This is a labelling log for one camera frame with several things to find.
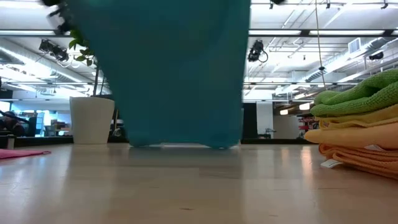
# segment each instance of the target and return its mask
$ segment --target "hardwood floor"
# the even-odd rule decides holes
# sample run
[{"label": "hardwood floor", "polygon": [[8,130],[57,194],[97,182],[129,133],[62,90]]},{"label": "hardwood floor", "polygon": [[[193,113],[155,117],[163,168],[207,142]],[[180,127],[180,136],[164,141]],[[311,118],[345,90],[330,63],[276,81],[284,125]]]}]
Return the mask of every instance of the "hardwood floor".
[{"label": "hardwood floor", "polygon": [[398,182],[317,146],[50,146],[0,161],[1,224],[397,223]]}]

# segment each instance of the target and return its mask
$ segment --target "stack of towels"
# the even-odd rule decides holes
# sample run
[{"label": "stack of towels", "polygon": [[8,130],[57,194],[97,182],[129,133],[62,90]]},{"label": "stack of towels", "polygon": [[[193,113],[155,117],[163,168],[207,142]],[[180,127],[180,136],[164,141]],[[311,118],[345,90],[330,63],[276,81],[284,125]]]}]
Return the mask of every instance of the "stack of towels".
[{"label": "stack of towels", "polygon": [[398,179],[398,70],[369,77],[354,88],[324,91],[311,113],[320,129],[305,134],[319,151],[359,170]]}]

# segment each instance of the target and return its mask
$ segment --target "yellow towel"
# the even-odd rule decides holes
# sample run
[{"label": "yellow towel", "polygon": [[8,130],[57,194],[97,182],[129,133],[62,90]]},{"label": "yellow towel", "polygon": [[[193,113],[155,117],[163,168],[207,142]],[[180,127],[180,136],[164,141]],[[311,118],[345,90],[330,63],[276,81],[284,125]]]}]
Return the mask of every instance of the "yellow towel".
[{"label": "yellow towel", "polygon": [[378,145],[383,149],[398,149],[398,123],[363,129],[311,130],[304,138],[314,143],[364,148]]},{"label": "yellow towel", "polygon": [[398,122],[398,104],[368,114],[342,116],[337,118],[316,118],[322,130],[343,128],[370,128]]},{"label": "yellow towel", "polygon": [[398,179],[398,149],[379,152],[355,147],[320,144],[319,152],[327,159],[343,162],[356,169]]}]

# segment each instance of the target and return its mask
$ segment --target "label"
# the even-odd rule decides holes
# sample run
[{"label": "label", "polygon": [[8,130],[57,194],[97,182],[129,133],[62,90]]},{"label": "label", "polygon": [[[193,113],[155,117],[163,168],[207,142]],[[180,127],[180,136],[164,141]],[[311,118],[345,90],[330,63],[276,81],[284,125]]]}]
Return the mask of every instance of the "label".
[{"label": "label", "polygon": [[340,164],[343,164],[343,163],[339,162],[339,161],[336,161],[334,159],[328,159],[327,161],[322,162],[321,166],[322,167],[326,167],[326,168],[333,168],[333,167],[335,167],[337,165],[340,165]]},{"label": "label", "polygon": [[379,151],[379,152],[385,152],[386,150],[382,149],[380,146],[378,145],[370,145],[370,146],[365,146],[365,149],[369,149],[372,151]]}]

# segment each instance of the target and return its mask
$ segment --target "white planter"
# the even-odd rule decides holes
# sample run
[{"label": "white planter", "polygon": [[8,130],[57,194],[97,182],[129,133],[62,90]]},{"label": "white planter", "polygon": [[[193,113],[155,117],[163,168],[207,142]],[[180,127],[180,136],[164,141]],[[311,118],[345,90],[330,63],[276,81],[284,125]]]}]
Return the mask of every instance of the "white planter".
[{"label": "white planter", "polygon": [[70,98],[73,142],[106,144],[113,111],[113,100],[96,97]]}]

